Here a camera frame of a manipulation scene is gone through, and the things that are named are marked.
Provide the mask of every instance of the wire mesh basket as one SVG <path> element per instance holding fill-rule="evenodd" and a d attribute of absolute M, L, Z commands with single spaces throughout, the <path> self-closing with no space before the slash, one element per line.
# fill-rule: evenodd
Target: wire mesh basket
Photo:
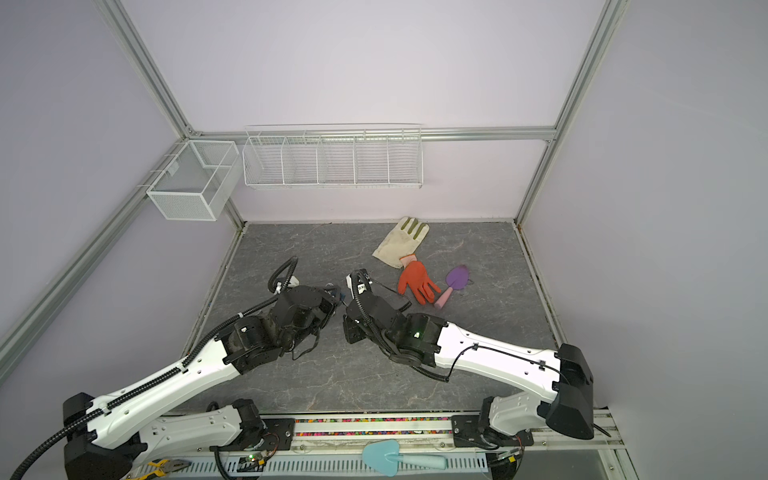
<path fill-rule="evenodd" d="M 147 195 L 168 220 L 216 220 L 242 174 L 233 141 L 190 140 Z"/>
<path fill-rule="evenodd" d="M 246 185 L 421 187 L 418 128 L 360 131 L 249 131 L 243 146 Z"/>

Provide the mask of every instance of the metal rail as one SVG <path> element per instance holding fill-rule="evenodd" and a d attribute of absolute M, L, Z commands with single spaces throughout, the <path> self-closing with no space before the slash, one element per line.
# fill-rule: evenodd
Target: metal rail
<path fill-rule="evenodd" d="M 614 31 L 616 31 L 621 17 L 624 15 L 628 2 L 629 0 L 607 0 L 605 2 L 598 26 L 595 27 L 590 39 L 587 53 L 584 55 L 581 67 L 565 99 L 563 108 L 558 116 L 558 121 L 554 124 L 555 136 L 551 139 L 544 150 L 544 154 L 541 156 L 536 172 L 533 179 L 531 179 L 531 183 L 528 185 L 518 214 L 515 217 L 515 220 L 520 225 L 524 224 L 525 218 L 531 210 L 531 205 L 541 189 L 541 185 L 544 183 L 544 178 L 552 163 L 552 159 L 557 154 L 560 143 L 562 143 L 563 137 L 568 132 L 568 128 L 576 116 L 579 104 L 581 104 L 581 101 L 587 94 L 587 88 L 600 66 L 600 62 L 605 55 L 605 51 L 611 42 L 611 37 L 613 37 Z"/>
<path fill-rule="evenodd" d="M 32 348 L 40 335 L 61 312 L 77 292 L 101 259 L 118 241 L 123 232 L 141 212 L 146 202 L 147 186 L 160 170 L 163 170 L 183 146 L 177 142 L 157 163 L 157 166 L 136 187 L 130 196 L 116 209 L 109 220 L 101 225 L 98 233 L 80 249 L 69 264 L 48 283 L 46 289 L 35 299 L 16 324 L 0 340 L 0 385 L 11 375 L 24 355 Z"/>
<path fill-rule="evenodd" d="M 375 130 L 333 129 L 333 130 L 269 130 L 269 135 L 279 136 L 350 136 L 350 135 L 399 135 L 405 132 L 419 132 L 422 141 L 477 141 L 477 140 L 552 140 L 556 134 L 554 127 L 454 127 L 454 128 L 392 128 Z M 196 138 L 201 140 L 229 140 L 244 142 L 248 138 L 245 131 L 203 132 Z"/>

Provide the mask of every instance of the yellow pliers handle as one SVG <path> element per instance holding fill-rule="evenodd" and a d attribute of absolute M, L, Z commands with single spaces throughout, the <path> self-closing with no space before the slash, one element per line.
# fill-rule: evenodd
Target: yellow pliers handle
<path fill-rule="evenodd" d="M 150 480 L 151 478 L 164 477 L 171 472 L 175 472 L 177 470 L 181 470 L 182 468 L 188 467 L 189 464 L 189 462 L 184 460 L 171 460 L 170 458 L 164 458 L 159 462 L 149 462 L 147 465 L 157 468 L 152 472 L 147 473 L 143 477 L 138 478 L 137 480 Z"/>

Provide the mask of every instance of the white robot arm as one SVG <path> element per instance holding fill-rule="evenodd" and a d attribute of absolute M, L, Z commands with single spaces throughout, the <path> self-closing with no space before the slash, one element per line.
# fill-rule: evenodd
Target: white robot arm
<path fill-rule="evenodd" d="M 353 301 L 346 309 L 347 342 L 371 339 L 393 362 L 430 379 L 448 382 L 454 369 L 477 373 L 522 390 L 506 398 L 489 397 L 481 409 L 475 446 L 492 448 L 521 430 L 548 426 L 576 439 L 592 439 L 594 379 L 579 348 L 557 351 L 515 346 L 468 332 L 425 313 L 403 312 L 373 294 L 365 270 L 347 277 Z M 422 368 L 438 366 L 447 376 Z"/>

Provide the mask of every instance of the black bracket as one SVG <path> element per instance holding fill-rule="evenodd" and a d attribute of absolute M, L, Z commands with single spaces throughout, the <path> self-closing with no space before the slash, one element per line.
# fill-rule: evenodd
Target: black bracket
<path fill-rule="evenodd" d="M 295 419 L 264 419 L 266 431 L 264 432 L 264 443 L 259 450 L 272 451 L 277 444 L 278 450 L 290 450 L 290 444 L 293 441 L 293 428 L 296 426 Z"/>
<path fill-rule="evenodd" d="M 524 447 L 533 445 L 533 434 L 527 430 L 521 430 L 516 435 L 510 436 L 493 429 L 481 429 L 479 423 L 480 415 L 452 416 L 453 445 L 478 447 L 485 450 L 493 450 L 496 447 L 517 447 L 520 446 L 520 442 Z"/>

